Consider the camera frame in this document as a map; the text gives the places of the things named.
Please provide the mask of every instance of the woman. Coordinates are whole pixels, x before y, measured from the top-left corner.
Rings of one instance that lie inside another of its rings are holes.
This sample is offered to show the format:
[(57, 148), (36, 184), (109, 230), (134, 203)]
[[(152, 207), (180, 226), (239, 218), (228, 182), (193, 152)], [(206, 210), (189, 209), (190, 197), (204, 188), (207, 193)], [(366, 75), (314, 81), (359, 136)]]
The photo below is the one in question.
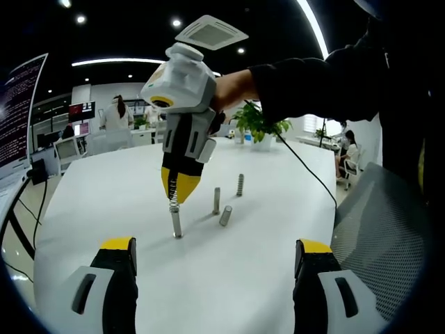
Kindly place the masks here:
[(124, 103), (122, 96), (118, 95), (105, 110), (100, 120), (100, 128), (106, 130), (128, 129), (133, 122), (133, 114)]
[[(359, 161), (359, 149), (357, 147), (357, 143), (355, 142), (354, 132), (348, 130), (345, 133), (345, 138), (349, 144), (348, 150), (346, 151), (346, 153), (344, 155), (341, 155), (340, 157), (338, 157), (338, 156), (335, 157), (335, 172), (337, 174), (337, 181), (341, 180), (345, 175), (344, 171), (340, 170), (340, 167), (344, 166), (345, 160), (350, 160), (351, 162), (353, 162), (355, 164)], [(346, 163), (348, 164), (348, 167), (350, 167), (350, 168), (355, 167), (352, 164), (349, 164), (348, 161)]]
[(346, 132), (349, 131), (349, 128), (348, 128), (348, 123), (346, 121), (340, 122), (340, 125), (341, 125), (341, 132), (332, 137), (335, 139), (339, 139), (341, 147), (340, 155), (345, 155), (346, 151), (348, 151), (349, 148), (349, 140), (346, 138)]
[(157, 122), (161, 120), (159, 110), (153, 106), (145, 107), (144, 115), (150, 127), (156, 127)]

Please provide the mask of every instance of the human hand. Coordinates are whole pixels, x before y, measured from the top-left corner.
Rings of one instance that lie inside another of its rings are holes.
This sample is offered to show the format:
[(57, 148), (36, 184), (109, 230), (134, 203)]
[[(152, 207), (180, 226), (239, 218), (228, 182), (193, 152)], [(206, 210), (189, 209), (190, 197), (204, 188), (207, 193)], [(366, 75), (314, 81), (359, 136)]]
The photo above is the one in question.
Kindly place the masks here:
[(210, 107), (220, 113), (232, 108), (242, 100), (257, 100), (252, 73), (249, 70), (231, 73), (216, 79), (216, 92)]

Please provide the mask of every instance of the metal cylinder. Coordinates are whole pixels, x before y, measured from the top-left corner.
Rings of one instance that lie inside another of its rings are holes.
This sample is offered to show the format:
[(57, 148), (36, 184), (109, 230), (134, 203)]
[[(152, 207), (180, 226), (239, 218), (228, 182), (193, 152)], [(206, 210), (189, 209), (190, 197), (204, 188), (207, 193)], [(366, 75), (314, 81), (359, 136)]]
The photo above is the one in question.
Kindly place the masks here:
[(243, 186), (244, 186), (244, 174), (240, 174), (238, 176), (238, 189), (236, 191), (237, 196), (243, 195)]
[(222, 213), (221, 218), (220, 218), (221, 226), (227, 226), (227, 223), (229, 223), (231, 213), (232, 213), (232, 207), (230, 205), (227, 205), (224, 208), (224, 212)]
[(221, 198), (221, 188), (215, 188), (215, 197), (213, 199), (213, 214), (220, 214), (220, 198)]
[(179, 208), (171, 208), (170, 213), (172, 214), (173, 220), (173, 237), (177, 239), (182, 238), (181, 221), (179, 220)]

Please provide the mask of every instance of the black cable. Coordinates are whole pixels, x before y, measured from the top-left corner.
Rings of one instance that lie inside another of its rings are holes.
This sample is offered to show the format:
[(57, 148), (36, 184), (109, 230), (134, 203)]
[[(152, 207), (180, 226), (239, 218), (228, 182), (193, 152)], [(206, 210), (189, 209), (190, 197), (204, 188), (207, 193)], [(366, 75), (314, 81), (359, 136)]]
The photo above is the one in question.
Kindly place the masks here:
[(4, 260), (3, 262), (5, 262), (5, 264), (6, 264), (8, 267), (10, 267), (12, 270), (18, 271), (19, 273), (25, 275), (25, 276), (26, 276), (26, 277), (27, 277), (27, 278), (34, 284), (34, 281), (31, 279), (31, 277), (28, 276), (27, 273), (25, 273), (24, 271), (21, 271), (21, 270), (15, 268), (15, 267), (11, 266), (11, 265), (10, 265), (9, 263), (7, 263), (7, 261), (5, 261), (5, 260)]
[(37, 215), (37, 221), (35, 222), (35, 227), (34, 227), (34, 235), (33, 235), (33, 245), (34, 245), (34, 249), (35, 248), (35, 234), (37, 232), (37, 227), (39, 226), (39, 222), (40, 222), (40, 215), (42, 214), (42, 209), (43, 209), (43, 203), (45, 203), (45, 198), (47, 197), (47, 188), (48, 188), (48, 180), (44, 181), (44, 191), (43, 191), (43, 198), (42, 198), (42, 203), (40, 203), (40, 208), (39, 208), (39, 214)]
[[(256, 108), (256, 106), (251, 102), (251, 101), (247, 101), (244, 100), (245, 103), (249, 104), (252, 108)], [(292, 150), (291, 146), (289, 146), (288, 143), (286, 143), (286, 141), (283, 139), (283, 137), (281, 137), (281, 135), (278, 132), (275, 132), (275, 134), (278, 136), (278, 138), (281, 139), (281, 141), (283, 142), (283, 144), (285, 144), (285, 146), (287, 146), (288, 149), (290, 149), (290, 151), (293, 153), (293, 155), (295, 155), (298, 160), (300, 160), (300, 162), (303, 164), (303, 166), (309, 171), (309, 173), (311, 173), (320, 183), (322, 186), (325, 187), (326, 191), (329, 193), (329, 195), (331, 196), (331, 198), (334, 200), (335, 203), (335, 211), (337, 210), (337, 201), (335, 200), (335, 197), (331, 194), (331, 192), (329, 191), (329, 189), (326, 187), (326, 185), (323, 183), (323, 181), (321, 181), (317, 175), (315, 175), (315, 173), (310, 170), (309, 167), (307, 167), (307, 165), (305, 164), (305, 162), (298, 156), (298, 154), (295, 153), (294, 150)]]
[(19, 202), (24, 206), (24, 208), (31, 214), (32, 217), (34, 217), (35, 220), (37, 220), (37, 217), (35, 214), (25, 205), (25, 203), (22, 202), (22, 200), (19, 198)]

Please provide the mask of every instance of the ceiling vent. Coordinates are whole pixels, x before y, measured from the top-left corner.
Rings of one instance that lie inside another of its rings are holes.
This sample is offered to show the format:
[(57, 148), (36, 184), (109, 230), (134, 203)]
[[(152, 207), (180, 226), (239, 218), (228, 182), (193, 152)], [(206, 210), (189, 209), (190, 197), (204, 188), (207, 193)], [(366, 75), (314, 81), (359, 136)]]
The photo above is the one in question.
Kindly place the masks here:
[(218, 50), (249, 38), (248, 35), (210, 15), (204, 15), (184, 28), (176, 40), (187, 44)]

